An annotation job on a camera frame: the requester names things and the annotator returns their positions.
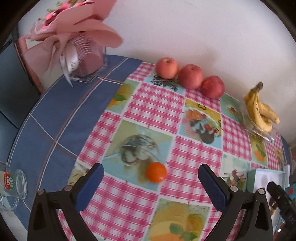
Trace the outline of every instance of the ice cream print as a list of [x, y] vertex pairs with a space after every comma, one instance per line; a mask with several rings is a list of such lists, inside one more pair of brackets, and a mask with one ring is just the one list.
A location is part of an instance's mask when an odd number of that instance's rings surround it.
[[221, 148], [220, 114], [197, 102], [186, 99], [179, 134]]
[[210, 207], [160, 199], [145, 241], [198, 241]]
[[156, 191], [158, 184], [148, 181], [145, 172], [153, 162], [165, 165], [172, 139], [172, 136], [122, 120], [102, 161], [105, 172]]

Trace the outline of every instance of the logo on glass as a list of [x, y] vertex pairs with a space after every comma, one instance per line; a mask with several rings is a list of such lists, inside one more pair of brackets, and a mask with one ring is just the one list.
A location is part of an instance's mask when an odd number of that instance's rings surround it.
[[8, 190], [12, 190], [15, 187], [13, 178], [9, 175], [9, 172], [4, 174], [4, 186]]

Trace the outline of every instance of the flower bouquet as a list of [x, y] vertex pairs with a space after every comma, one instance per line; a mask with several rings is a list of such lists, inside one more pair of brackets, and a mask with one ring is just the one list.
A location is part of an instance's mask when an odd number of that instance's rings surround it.
[[106, 64], [104, 47], [117, 48], [122, 43], [117, 32], [102, 23], [115, 2], [68, 0], [58, 2], [57, 9], [48, 9], [31, 34], [21, 37], [41, 41], [23, 54], [30, 68], [41, 76], [59, 63], [70, 84], [79, 78], [89, 82]]

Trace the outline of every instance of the tissue box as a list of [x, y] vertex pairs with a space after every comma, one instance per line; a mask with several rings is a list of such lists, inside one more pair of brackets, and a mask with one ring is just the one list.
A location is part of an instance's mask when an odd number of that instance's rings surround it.
[[[255, 169], [247, 173], [247, 191], [256, 192], [259, 188], [267, 189], [267, 184], [273, 181], [285, 190], [285, 172], [269, 169]], [[266, 199], [269, 202], [271, 195], [266, 191]], [[279, 209], [271, 216], [273, 231], [279, 221]]]

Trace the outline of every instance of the white wall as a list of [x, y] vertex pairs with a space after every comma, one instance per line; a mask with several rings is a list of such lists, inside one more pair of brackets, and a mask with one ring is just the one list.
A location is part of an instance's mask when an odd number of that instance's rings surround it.
[[[20, 22], [20, 32], [28, 33], [55, 2], [41, 0]], [[276, 128], [288, 142], [296, 139], [296, 43], [261, 1], [118, 0], [105, 23], [124, 39], [108, 54], [196, 64], [205, 76], [218, 75], [239, 99], [262, 81], [261, 100], [281, 119]], [[44, 85], [49, 79], [42, 79]]]

